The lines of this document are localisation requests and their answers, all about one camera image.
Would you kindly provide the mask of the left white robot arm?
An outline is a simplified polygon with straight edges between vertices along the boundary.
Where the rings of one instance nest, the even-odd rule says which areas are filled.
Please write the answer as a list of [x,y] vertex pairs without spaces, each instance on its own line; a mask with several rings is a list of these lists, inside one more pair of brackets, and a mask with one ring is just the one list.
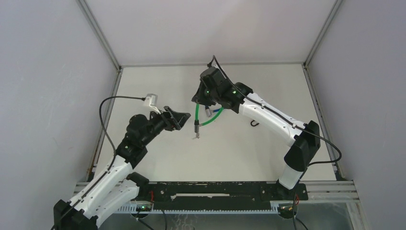
[[126,202],[148,197],[149,180],[134,172],[147,154],[147,145],[162,131],[181,130],[190,113],[165,106],[149,117],[138,114],[130,118],[122,142],[105,168],[68,201],[54,205],[54,230],[97,230]]

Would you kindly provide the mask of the silver green-lock keys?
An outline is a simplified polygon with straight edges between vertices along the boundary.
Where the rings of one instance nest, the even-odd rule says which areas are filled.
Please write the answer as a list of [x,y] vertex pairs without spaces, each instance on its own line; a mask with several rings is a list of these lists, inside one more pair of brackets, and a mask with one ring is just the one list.
[[193,137],[192,139],[195,140],[195,139],[199,139],[199,138],[200,138],[200,133],[197,132],[197,133],[195,133],[195,137]]

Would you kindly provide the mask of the green cable lock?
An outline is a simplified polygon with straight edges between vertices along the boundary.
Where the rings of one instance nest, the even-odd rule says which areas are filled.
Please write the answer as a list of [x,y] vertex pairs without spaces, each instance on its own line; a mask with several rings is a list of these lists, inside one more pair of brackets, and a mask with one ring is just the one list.
[[200,113],[200,108],[201,108],[201,105],[196,104],[196,106],[195,106],[195,112],[194,112],[194,123],[193,123],[193,125],[194,125],[194,132],[195,132],[195,133],[199,132],[199,130],[200,130],[201,127],[204,127],[204,126],[206,126],[206,125],[209,125],[209,124],[213,123],[213,122],[220,116],[220,114],[221,114],[221,113],[223,112],[223,110],[224,110],[224,109],[222,109],[222,110],[220,110],[220,112],[215,113],[212,118],[208,118],[208,117],[206,116],[206,114],[205,114],[205,118],[204,118],[203,121],[201,122],[201,121],[200,121],[200,115],[201,115],[201,113]]

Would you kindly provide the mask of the blue cable lock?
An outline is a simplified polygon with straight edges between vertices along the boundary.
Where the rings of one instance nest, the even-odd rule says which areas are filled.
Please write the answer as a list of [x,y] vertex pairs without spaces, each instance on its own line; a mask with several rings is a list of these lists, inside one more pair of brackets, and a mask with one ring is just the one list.
[[216,109],[212,109],[212,108],[210,108],[210,107],[207,106],[207,105],[204,107],[205,114],[206,114],[206,116],[207,116],[208,118],[212,118],[215,113],[220,112],[220,110],[222,110],[222,109],[223,109],[222,107],[216,108]]

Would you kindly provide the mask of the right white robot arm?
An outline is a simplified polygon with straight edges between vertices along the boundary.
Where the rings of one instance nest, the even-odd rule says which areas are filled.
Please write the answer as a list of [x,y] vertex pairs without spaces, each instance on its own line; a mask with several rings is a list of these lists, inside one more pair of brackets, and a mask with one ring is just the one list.
[[209,67],[200,76],[200,84],[192,102],[212,106],[246,116],[280,135],[289,147],[284,156],[286,164],[277,180],[277,195],[290,199],[296,184],[320,149],[320,128],[313,120],[296,120],[265,102],[247,85],[233,83],[219,68]]

